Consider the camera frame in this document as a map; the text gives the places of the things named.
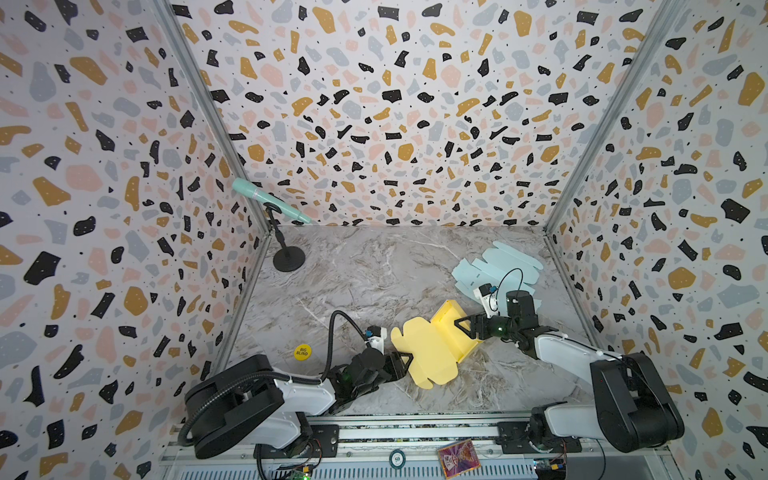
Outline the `yellow paper box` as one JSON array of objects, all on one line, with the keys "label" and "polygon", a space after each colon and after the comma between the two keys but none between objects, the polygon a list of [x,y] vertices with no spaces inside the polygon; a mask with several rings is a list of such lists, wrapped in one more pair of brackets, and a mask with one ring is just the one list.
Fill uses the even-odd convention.
[{"label": "yellow paper box", "polygon": [[455,300],[446,300],[430,320],[414,317],[390,334],[394,348],[413,355],[408,372],[421,389],[445,385],[458,376],[458,365],[481,344],[454,325],[467,314]]}]

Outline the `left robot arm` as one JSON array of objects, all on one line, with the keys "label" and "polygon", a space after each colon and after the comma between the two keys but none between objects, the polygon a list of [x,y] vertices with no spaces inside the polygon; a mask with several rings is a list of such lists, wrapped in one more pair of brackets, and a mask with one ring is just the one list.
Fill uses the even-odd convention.
[{"label": "left robot arm", "polygon": [[312,436],[308,419],[343,411],[355,400],[405,377],[411,353],[371,346],[319,377],[274,369],[254,355],[192,387],[184,397],[186,421],[177,444],[198,459],[220,455],[241,441],[296,455]]}]

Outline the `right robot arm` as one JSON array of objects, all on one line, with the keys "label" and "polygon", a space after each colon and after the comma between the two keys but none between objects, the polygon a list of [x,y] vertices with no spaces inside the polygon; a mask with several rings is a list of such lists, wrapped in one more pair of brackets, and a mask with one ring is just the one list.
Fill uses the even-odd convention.
[{"label": "right robot arm", "polygon": [[605,441],[630,453],[661,447],[685,434],[682,415],[649,356],[620,355],[575,340],[539,323],[532,295],[506,294],[506,313],[498,311],[496,291],[478,289],[484,311],[454,321],[472,340],[497,338],[528,357],[559,367],[592,388],[591,403],[551,403],[531,411],[525,436],[537,450],[567,439]]}]

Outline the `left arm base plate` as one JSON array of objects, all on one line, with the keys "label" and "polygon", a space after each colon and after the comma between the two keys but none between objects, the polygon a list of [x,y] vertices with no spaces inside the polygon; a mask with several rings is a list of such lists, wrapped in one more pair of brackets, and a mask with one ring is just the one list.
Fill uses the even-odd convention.
[{"label": "left arm base plate", "polygon": [[338,424],[311,425],[287,447],[276,449],[264,446],[262,459],[335,458],[339,447],[340,426]]}]

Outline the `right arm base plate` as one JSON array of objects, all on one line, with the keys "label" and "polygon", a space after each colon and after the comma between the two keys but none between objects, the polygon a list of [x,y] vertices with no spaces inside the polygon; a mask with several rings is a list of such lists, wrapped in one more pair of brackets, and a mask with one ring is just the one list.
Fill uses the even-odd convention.
[{"label": "right arm base plate", "polygon": [[495,443],[504,454],[569,454],[580,453],[583,448],[574,437],[560,437],[538,420],[499,422]]}]

